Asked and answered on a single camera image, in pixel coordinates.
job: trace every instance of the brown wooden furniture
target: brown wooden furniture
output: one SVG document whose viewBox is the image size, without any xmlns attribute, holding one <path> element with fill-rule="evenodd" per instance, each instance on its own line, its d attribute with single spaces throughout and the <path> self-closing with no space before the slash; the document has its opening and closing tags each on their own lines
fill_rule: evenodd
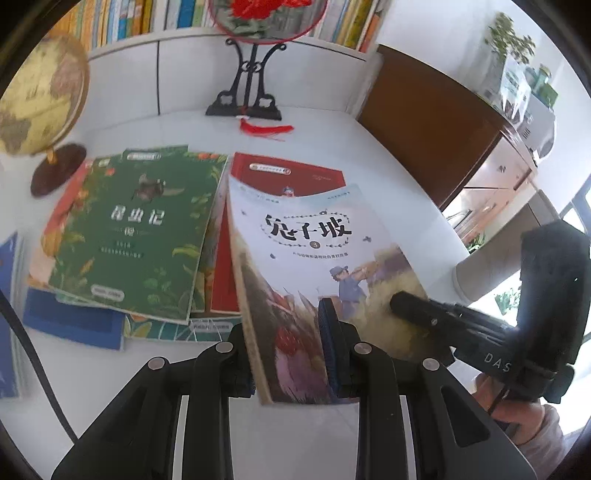
<svg viewBox="0 0 591 480">
<path fill-rule="evenodd" d="M 384 63 L 359 122 L 443 211 L 458 195 L 469 216 L 456 232 L 468 242 L 536 173 L 521 138 L 476 94 L 440 71 L 380 46 Z"/>
</svg>

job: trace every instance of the white desk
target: white desk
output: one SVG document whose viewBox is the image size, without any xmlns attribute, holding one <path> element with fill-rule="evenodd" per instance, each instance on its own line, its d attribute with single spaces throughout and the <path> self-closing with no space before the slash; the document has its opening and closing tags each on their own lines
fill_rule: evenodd
<svg viewBox="0 0 591 480">
<path fill-rule="evenodd" d="M 392 239 L 408 257 L 428 295 L 440 301 L 459 301 L 450 275 L 452 268 L 467 256 L 466 249 L 413 178 L 351 116 L 284 108 L 283 123 L 294 125 L 295 131 L 277 141 L 249 137 L 239 131 L 238 120 L 205 117 L 203 113 L 172 113 L 104 130 L 74 132 L 71 137 L 87 146 L 89 156 L 117 153 L 127 147 L 189 144 L 192 150 L 243 151 L 338 168 L 348 184 L 361 187 Z M 31 160 L 7 161 L 4 173 L 0 171 L 0 236 L 6 237 L 16 226 L 26 236 L 28 254 L 61 195 L 55 192 L 44 200 L 31 198 L 29 182 L 36 165 Z M 210 345 L 133 340 L 117 353 L 33 330 L 30 335 L 78 435 L 151 357 L 159 355 L 171 362 L 179 361 L 198 355 Z M 452 371 L 466 382 L 472 372 L 469 367 L 462 367 L 465 365 L 454 365 Z M 0 419 L 33 468 L 49 479 L 72 444 L 28 363 L 25 379 L 27 394 L 17 401 L 0 401 Z M 237 478 L 354 478 L 356 406 L 261 408 L 253 398 L 231 401 L 230 414 Z M 175 463 L 176 475 L 178 464 Z"/>
</svg>

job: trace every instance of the metal screw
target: metal screw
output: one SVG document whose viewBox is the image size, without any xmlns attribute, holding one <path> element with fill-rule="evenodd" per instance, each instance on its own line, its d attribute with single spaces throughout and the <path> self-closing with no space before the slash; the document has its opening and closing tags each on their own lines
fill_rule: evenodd
<svg viewBox="0 0 591 480">
<path fill-rule="evenodd" d="M 164 358 L 162 358 L 161 356 L 155 356 L 154 358 L 151 358 L 148 362 L 148 368 L 150 370 L 160 370 L 165 364 L 166 361 L 164 360 Z"/>
<path fill-rule="evenodd" d="M 423 367 L 431 372 L 439 369 L 439 362 L 434 358 L 426 358 L 423 360 Z"/>
<path fill-rule="evenodd" d="M 219 342 L 216 345 L 216 350 L 220 353 L 230 353 L 234 346 L 230 342 Z"/>
<path fill-rule="evenodd" d="M 371 352 L 371 345 L 365 342 L 356 343 L 353 349 L 360 355 L 367 355 Z"/>
</svg>

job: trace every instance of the human hand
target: human hand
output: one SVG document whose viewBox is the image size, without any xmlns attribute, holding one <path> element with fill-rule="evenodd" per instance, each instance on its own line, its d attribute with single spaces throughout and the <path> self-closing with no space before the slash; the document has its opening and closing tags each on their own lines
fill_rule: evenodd
<svg viewBox="0 0 591 480">
<path fill-rule="evenodd" d="M 503 385 L 493 378 L 479 374 L 476 392 L 472 395 L 482 408 L 488 410 Z M 505 423 L 517 423 L 519 428 L 511 439 L 517 446 L 529 442 L 537 435 L 544 421 L 545 409 L 539 403 L 520 400 L 501 400 L 492 418 Z"/>
</svg>

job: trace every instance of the wooden globe base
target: wooden globe base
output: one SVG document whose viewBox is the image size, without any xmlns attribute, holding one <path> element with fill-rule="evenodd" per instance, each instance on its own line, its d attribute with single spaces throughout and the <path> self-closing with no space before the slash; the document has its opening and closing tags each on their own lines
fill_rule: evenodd
<svg viewBox="0 0 591 480">
<path fill-rule="evenodd" d="M 56 149 L 52 161 L 46 157 L 35 170 L 31 194 L 39 198 L 55 191 L 74 175 L 85 158 L 86 149 L 82 145 L 70 143 Z"/>
</svg>

